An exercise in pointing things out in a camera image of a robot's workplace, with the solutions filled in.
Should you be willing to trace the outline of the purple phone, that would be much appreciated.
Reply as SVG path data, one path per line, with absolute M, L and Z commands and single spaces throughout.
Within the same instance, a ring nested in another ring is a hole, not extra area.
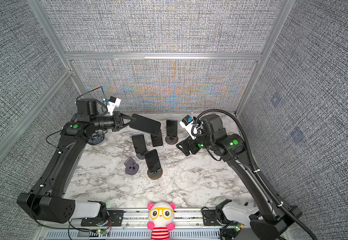
M 162 130 L 159 131 L 158 135 L 151 134 L 151 140 L 153 147 L 160 147 L 163 146 L 163 137 L 162 137 Z

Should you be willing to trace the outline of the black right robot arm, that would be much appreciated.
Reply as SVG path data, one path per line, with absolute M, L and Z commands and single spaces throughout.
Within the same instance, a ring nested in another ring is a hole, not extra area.
M 230 117 L 236 123 L 240 134 L 228 134 L 219 113 Z M 300 224 L 301 210 L 297 206 L 289 205 L 270 185 L 257 166 L 236 117 L 226 111 L 208 110 L 197 118 L 186 116 L 179 124 L 189 136 L 179 142 L 177 148 L 187 156 L 205 149 L 216 160 L 227 163 L 257 204 L 255 209 L 250 210 L 232 200 L 224 200 L 215 210 L 222 224 L 229 226 L 237 223 L 251 227 L 260 240 L 280 240 L 281 235 L 292 224 Z

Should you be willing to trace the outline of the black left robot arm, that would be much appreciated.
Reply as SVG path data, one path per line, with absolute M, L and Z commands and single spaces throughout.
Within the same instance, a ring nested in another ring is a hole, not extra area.
M 119 111 L 99 113 L 96 99 L 76 101 L 77 113 L 60 130 L 56 150 L 31 191 L 21 193 L 17 204 L 37 223 L 41 221 L 64 224 L 72 219 L 93 219 L 100 225 L 108 222 L 105 203 L 77 203 L 64 195 L 89 139 L 97 131 L 119 130 L 136 118 Z

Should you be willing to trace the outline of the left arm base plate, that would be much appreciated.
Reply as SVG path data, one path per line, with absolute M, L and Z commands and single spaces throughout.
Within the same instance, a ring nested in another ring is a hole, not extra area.
M 120 227 L 124 218 L 123 210 L 107 210 L 107 213 L 99 213 L 95 218 L 82 219 L 82 227 Z

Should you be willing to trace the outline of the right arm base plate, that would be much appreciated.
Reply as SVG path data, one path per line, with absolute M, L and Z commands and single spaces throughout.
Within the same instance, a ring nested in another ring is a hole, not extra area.
M 216 210 L 203 208 L 201 209 L 201 213 L 204 226 L 223 226 L 223 224 L 217 218 Z

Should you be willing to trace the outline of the blue phone mid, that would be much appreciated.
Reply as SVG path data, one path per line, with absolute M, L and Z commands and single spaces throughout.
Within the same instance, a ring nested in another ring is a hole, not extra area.
M 144 134 L 132 135 L 132 142 L 133 142 L 136 154 L 142 154 L 147 152 L 147 146 L 146 146 Z

